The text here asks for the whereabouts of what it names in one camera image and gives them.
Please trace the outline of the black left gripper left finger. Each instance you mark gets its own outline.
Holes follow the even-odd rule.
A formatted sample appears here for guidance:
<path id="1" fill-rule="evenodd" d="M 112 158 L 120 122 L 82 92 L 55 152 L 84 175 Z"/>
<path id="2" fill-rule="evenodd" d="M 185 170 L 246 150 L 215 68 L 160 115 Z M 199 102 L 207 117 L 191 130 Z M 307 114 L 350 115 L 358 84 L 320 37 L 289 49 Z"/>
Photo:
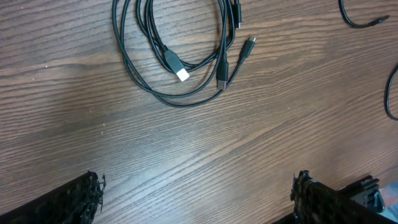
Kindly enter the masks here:
<path id="1" fill-rule="evenodd" d="M 87 173 L 1 215 L 1 223 L 92 224 L 102 210 L 106 178 Z"/>

